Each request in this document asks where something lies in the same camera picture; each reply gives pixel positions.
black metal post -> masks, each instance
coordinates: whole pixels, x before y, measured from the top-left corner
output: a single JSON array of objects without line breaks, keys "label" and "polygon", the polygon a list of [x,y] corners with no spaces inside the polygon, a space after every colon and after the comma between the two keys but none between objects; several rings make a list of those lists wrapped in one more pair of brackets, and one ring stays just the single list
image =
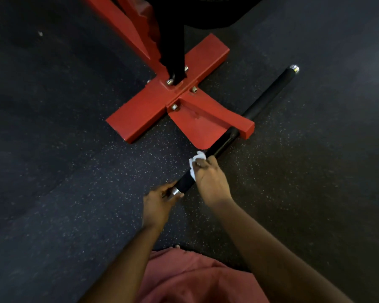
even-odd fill
[{"label": "black metal post", "polygon": [[[299,67],[291,65],[285,69],[284,72],[267,88],[266,91],[258,97],[257,100],[243,113],[243,117],[254,120],[260,112],[271,102],[277,94],[281,92],[289,84],[289,82],[298,74]],[[231,127],[229,128],[213,145],[210,147],[205,155],[207,157],[214,155],[219,157],[232,143],[239,137],[239,131]],[[188,170],[182,178],[180,178],[171,190],[171,194],[186,193],[191,186],[195,183]]]}]

hand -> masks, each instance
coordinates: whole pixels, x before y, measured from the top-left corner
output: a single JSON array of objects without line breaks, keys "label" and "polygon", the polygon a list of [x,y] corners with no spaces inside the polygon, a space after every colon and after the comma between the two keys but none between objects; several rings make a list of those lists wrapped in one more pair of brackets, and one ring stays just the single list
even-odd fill
[{"label": "hand", "polygon": [[165,195],[169,188],[172,188],[177,181],[166,183],[155,190],[152,190],[143,197],[143,223],[142,227],[155,227],[160,232],[168,220],[170,209],[184,196],[177,193],[168,199]]},{"label": "hand", "polygon": [[222,201],[233,201],[227,179],[214,156],[198,158],[192,165],[198,191],[207,206]]}]

white cloth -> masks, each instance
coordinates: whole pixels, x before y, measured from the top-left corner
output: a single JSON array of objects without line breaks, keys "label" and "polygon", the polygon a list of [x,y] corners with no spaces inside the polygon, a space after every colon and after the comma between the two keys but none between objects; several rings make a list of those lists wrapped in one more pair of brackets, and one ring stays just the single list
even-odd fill
[{"label": "white cloth", "polygon": [[207,159],[207,157],[206,157],[206,155],[205,155],[204,152],[202,152],[202,151],[198,151],[197,153],[198,153],[197,155],[195,155],[193,158],[190,158],[190,159],[189,159],[189,166],[191,167],[191,171],[190,171],[190,173],[191,173],[191,176],[192,176],[192,178],[193,178],[194,180],[195,180],[195,172],[194,172],[194,167],[192,166],[192,163],[195,162],[195,160],[196,160],[197,158]]}]

red metal frame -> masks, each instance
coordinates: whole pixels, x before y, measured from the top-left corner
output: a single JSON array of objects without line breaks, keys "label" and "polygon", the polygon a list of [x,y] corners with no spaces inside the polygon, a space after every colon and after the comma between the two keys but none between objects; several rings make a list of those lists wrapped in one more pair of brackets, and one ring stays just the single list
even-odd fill
[{"label": "red metal frame", "polygon": [[231,126],[243,138],[253,133],[254,122],[227,110],[199,88],[196,93],[190,91],[226,60],[229,49],[217,37],[210,34],[189,51],[185,55],[187,78],[168,86],[167,69],[159,61],[160,35],[151,5],[144,0],[118,0],[124,14],[110,0],[86,1],[157,74],[107,119],[125,141],[132,143],[166,112],[199,149],[209,148]]}]

pink clothing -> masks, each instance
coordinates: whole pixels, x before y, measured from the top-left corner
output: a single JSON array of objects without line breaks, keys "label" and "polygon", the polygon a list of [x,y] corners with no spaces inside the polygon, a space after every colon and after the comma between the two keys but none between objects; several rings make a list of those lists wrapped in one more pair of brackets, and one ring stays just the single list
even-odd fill
[{"label": "pink clothing", "polygon": [[136,302],[269,303],[251,273],[176,248],[152,252]]}]

